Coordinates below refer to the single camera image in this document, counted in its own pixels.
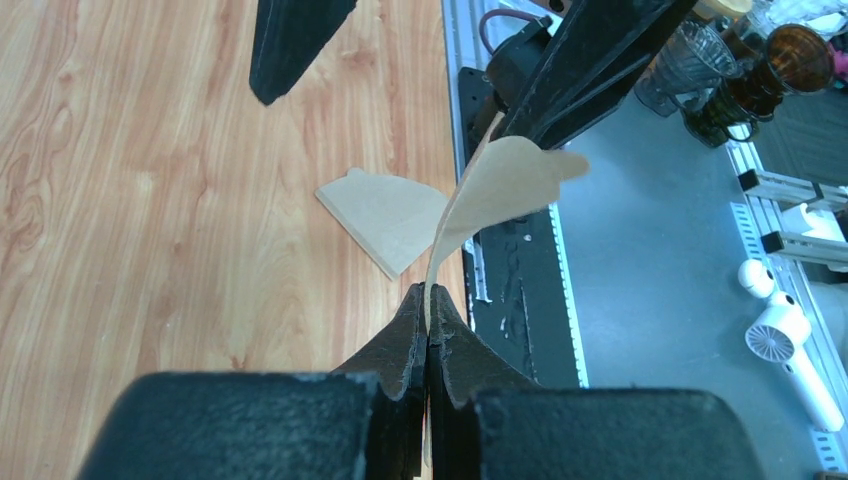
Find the wooden table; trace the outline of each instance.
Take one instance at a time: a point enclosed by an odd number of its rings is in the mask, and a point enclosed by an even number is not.
[[[313,192],[353,166],[452,191],[439,2],[359,0],[270,108],[255,0],[0,6],[0,478],[72,476],[148,372],[332,369],[423,280]]]

